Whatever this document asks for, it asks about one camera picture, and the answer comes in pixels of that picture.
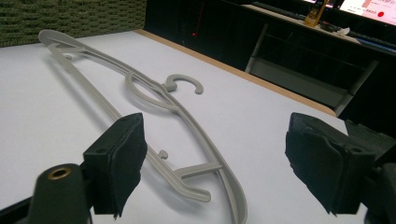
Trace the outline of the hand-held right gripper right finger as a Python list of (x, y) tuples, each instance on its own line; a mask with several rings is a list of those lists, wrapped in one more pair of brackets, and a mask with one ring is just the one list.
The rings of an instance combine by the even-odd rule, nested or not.
[(372, 150), (321, 119), (293, 113), (285, 154), (293, 172), (327, 212), (357, 213), (362, 179), (374, 166)]

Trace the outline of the grey plastic clothes hanger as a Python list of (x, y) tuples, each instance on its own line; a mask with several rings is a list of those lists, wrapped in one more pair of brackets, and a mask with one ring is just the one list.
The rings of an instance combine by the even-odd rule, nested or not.
[(195, 92), (201, 94), (204, 91), (204, 87), (198, 80), (181, 74), (173, 74), (163, 84), (160, 84), (132, 66), (106, 55), (97, 49), (93, 49), (64, 33), (53, 30), (42, 30), (38, 34), (38, 39), (47, 46), (54, 58), (75, 76), (78, 83), (91, 94), (93, 99), (96, 100), (112, 119), (118, 119), (120, 113), (71, 63), (69, 57), (71, 53), (90, 55), (95, 59), (118, 68), (125, 74), (126, 85), (137, 97), (151, 105), (169, 110), (180, 116), (191, 128), (193, 136), (196, 137), (203, 149), (207, 152), (210, 161), (173, 170), (165, 163), (167, 158), (166, 152), (163, 150), (155, 152), (152, 148), (148, 149), (148, 161), (177, 193), (199, 202), (208, 203), (211, 200), (210, 192), (205, 189), (191, 187), (184, 180), (198, 175), (217, 173), (227, 194), (233, 224), (246, 224), (248, 219), (248, 204), (238, 179), (199, 123), (171, 95), (171, 92), (177, 88), (177, 82), (179, 80), (190, 82), (194, 85)]

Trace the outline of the grey metal rack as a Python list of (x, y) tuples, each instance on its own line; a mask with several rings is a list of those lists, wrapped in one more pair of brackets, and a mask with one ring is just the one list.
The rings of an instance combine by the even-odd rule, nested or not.
[(354, 41), (267, 22), (246, 71), (341, 115), (377, 66), (378, 60)]

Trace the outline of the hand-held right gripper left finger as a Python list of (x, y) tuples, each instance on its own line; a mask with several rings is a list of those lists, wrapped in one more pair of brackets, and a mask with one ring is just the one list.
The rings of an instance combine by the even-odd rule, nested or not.
[(93, 182), (97, 215), (120, 217), (140, 182), (148, 152), (141, 113), (115, 121), (84, 153), (85, 172)]

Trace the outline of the black keyboard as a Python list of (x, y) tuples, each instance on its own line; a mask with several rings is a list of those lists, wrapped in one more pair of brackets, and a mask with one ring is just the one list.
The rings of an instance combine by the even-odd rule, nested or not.
[(254, 7), (259, 7), (259, 8), (262, 8), (262, 9), (266, 9), (266, 10), (275, 12), (275, 13), (283, 15), (283, 16), (287, 16), (287, 17), (293, 18), (295, 20), (304, 21), (304, 19), (305, 19), (305, 15), (301, 15), (301, 14), (298, 14), (298, 13), (295, 13), (295, 12), (287, 11), (287, 10), (279, 8), (279, 7), (273, 7), (273, 6), (270, 6), (270, 5), (261, 3), (261, 2), (253, 2), (253, 3), (251, 3), (251, 5), (253, 5)]

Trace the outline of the monitor screen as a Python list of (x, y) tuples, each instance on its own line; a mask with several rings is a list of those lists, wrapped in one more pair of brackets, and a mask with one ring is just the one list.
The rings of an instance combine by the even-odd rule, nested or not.
[(326, 7), (396, 26), (396, 0), (329, 0)]

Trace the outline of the yellow stand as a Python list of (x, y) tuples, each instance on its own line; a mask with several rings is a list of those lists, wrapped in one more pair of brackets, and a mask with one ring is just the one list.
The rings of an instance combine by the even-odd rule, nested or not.
[(318, 24), (328, 1), (329, 0), (315, 0), (314, 5), (310, 8), (308, 14), (305, 16), (304, 24), (310, 27), (315, 27)]

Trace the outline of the green woven curtain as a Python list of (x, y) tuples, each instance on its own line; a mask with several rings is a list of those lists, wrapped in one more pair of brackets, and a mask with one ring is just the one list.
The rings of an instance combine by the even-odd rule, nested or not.
[(141, 29), (148, 0), (0, 0), (0, 48), (33, 44), (51, 29), (73, 37)]

